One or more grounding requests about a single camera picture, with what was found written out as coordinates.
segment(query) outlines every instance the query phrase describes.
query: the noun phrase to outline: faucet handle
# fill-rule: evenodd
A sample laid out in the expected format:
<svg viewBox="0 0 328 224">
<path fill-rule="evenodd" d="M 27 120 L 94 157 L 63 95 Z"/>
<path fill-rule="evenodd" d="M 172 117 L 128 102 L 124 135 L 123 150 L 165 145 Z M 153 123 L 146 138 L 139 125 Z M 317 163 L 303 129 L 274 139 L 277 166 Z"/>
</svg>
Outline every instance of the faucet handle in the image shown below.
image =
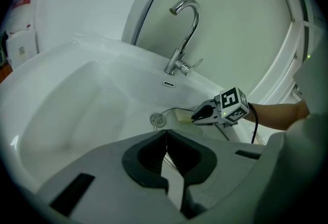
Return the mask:
<svg viewBox="0 0 328 224">
<path fill-rule="evenodd" d="M 193 67 L 190 69 L 190 71 L 191 71 L 192 69 L 195 69 L 197 66 L 199 66 L 201 62 L 203 62 L 203 58 L 201 58 L 197 63 L 195 63 L 195 64 L 193 65 Z"/>
<path fill-rule="evenodd" d="M 194 64 L 192 67 L 189 66 L 186 62 L 183 62 L 181 60 L 176 62 L 176 67 L 181 70 L 181 73 L 185 76 L 193 69 L 195 69 L 197 66 L 200 65 L 200 63 L 203 61 L 203 58 L 200 59 L 196 64 Z"/>
</svg>

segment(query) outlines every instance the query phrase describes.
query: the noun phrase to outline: sink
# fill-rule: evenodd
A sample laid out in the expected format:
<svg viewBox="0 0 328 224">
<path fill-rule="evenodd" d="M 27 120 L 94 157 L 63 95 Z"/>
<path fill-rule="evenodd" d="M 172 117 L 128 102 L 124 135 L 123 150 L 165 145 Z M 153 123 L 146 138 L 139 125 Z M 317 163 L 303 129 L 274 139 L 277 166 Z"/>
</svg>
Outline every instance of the sink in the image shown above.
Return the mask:
<svg viewBox="0 0 328 224">
<path fill-rule="evenodd" d="M 221 90 L 197 73 L 167 75 L 166 62 L 122 42 L 85 38 L 19 67 L 0 85 L 1 147 L 14 181 L 35 193 L 88 151 L 153 131 L 152 114 L 189 109 Z M 215 126 L 179 122 L 173 110 L 164 115 L 161 129 L 226 139 Z"/>
</svg>

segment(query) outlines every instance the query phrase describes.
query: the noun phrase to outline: chrome faucet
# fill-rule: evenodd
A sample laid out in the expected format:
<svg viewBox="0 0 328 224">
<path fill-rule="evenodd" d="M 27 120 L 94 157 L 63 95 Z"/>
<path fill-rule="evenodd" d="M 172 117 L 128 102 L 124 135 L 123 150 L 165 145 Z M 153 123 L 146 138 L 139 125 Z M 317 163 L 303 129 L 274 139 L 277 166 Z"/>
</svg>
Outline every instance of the chrome faucet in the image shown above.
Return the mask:
<svg viewBox="0 0 328 224">
<path fill-rule="evenodd" d="M 195 33 L 197 26 L 199 24 L 200 19 L 200 7 L 198 2 L 195 0 L 180 0 L 174 6 L 170 8 L 170 12 L 173 15 L 178 15 L 184 8 L 190 6 L 193 8 L 194 11 L 194 21 L 193 24 L 187 33 L 186 37 L 184 38 L 182 44 L 179 48 L 176 48 L 169 60 L 168 64 L 166 65 L 164 71 L 170 75 L 174 75 L 175 68 L 180 69 L 182 74 L 187 75 L 192 69 L 196 68 L 203 59 L 199 60 L 194 66 L 190 66 L 186 62 L 182 60 L 183 56 L 185 55 L 185 48 L 190 40 L 190 38 Z"/>
</svg>

